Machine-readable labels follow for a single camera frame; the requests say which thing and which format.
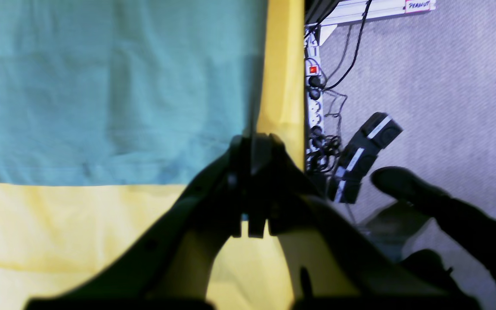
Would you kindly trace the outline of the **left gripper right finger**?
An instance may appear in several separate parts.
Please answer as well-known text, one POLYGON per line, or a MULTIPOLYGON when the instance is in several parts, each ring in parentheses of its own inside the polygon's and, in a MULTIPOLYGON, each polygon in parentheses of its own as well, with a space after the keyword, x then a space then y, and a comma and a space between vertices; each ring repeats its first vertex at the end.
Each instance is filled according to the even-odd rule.
POLYGON ((478 310, 394 265, 295 166, 277 135, 250 141, 250 236, 278 238, 294 310, 478 310))

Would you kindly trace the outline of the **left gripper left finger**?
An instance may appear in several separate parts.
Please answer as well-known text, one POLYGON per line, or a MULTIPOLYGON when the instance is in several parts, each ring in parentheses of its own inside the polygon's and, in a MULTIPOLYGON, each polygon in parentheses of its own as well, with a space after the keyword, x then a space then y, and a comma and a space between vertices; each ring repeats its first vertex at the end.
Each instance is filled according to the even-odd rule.
POLYGON ((175 204, 116 261, 28 310, 212 310, 205 301, 214 261, 242 235, 251 141, 235 136, 228 151, 187 185, 175 204))

